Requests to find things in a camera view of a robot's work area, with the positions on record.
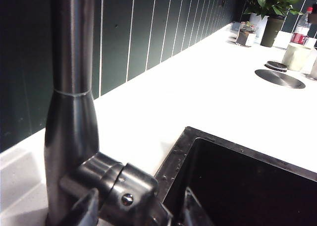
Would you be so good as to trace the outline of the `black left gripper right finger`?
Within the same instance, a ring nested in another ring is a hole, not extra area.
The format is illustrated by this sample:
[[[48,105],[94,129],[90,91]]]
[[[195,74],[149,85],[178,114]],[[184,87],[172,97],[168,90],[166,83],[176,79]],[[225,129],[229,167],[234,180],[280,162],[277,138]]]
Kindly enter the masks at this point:
[[[186,187],[179,223],[182,226],[214,226],[190,187]]]

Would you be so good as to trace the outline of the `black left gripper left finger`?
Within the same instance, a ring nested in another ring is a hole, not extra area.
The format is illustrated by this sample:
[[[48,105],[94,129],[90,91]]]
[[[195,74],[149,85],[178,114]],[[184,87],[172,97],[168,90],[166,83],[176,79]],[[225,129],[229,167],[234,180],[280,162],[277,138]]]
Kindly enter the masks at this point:
[[[98,224],[99,191],[93,188],[81,197],[61,220],[59,226],[96,226]]]

